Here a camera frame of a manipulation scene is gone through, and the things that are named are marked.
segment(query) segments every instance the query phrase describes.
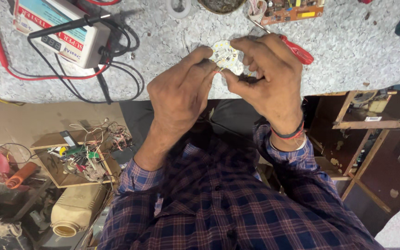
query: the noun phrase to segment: shirt sleeve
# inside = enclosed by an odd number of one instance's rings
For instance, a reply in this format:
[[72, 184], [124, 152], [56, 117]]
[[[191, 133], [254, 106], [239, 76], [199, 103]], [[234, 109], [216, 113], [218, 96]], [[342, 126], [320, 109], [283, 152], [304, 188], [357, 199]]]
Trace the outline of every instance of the shirt sleeve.
[[97, 249], [129, 249], [154, 218], [163, 170], [146, 171], [133, 159], [120, 176]]
[[270, 162], [284, 187], [286, 195], [293, 201], [325, 219], [355, 241], [377, 242], [360, 222], [358, 217], [342, 202], [331, 178], [314, 160], [313, 145], [306, 137], [303, 148], [293, 152], [282, 152], [270, 144], [269, 124], [254, 127], [254, 140], [262, 157]]

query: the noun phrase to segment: round led pcb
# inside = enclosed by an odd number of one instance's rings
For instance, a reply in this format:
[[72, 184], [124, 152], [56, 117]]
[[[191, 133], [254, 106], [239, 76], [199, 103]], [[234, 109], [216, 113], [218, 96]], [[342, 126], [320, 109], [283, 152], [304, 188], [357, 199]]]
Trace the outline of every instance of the round led pcb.
[[243, 64], [239, 61], [239, 51], [231, 47], [228, 40], [221, 40], [211, 47], [213, 54], [209, 59], [221, 69], [230, 69], [234, 74], [241, 74]]

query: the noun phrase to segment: digital display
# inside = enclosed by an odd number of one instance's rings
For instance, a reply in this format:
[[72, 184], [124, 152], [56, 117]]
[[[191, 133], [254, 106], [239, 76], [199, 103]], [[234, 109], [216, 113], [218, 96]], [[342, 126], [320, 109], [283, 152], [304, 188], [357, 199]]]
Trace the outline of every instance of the digital display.
[[52, 47], [58, 51], [59, 51], [59, 49], [61, 49], [61, 43], [55, 41], [53, 38], [50, 38], [49, 36], [41, 37], [41, 42], [49, 45], [50, 47]]

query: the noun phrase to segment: bracelet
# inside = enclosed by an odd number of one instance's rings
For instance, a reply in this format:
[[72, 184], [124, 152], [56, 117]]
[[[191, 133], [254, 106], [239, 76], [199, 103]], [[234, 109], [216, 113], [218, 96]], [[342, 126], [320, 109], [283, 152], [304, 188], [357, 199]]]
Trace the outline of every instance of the bracelet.
[[282, 140], [289, 140], [289, 139], [293, 139], [296, 138], [298, 136], [300, 136], [301, 134], [303, 134], [303, 125], [304, 125], [304, 120], [302, 117], [302, 121], [299, 124], [299, 127], [297, 127], [296, 131], [292, 132], [291, 134], [279, 134], [276, 131], [274, 131], [274, 129], [272, 129], [271, 127], [271, 131], [280, 139]]

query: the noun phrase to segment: black wristband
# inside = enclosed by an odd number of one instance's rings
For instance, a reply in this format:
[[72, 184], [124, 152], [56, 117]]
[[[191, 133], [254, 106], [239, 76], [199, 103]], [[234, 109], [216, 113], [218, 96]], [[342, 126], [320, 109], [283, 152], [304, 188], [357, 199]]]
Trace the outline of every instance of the black wristband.
[[279, 134], [277, 133], [274, 129], [272, 129], [271, 127], [271, 131], [274, 132], [278, 137], [282, 138], [282, 139], [289, 139], [294, 137], [295, 135], [297, 135], [301, 130], [303, 130], [303, 116], [302, 116], [302, 121], [299, 123], [299, 127], [297, 127], [296, 131], [292, 132], [291, 134]]

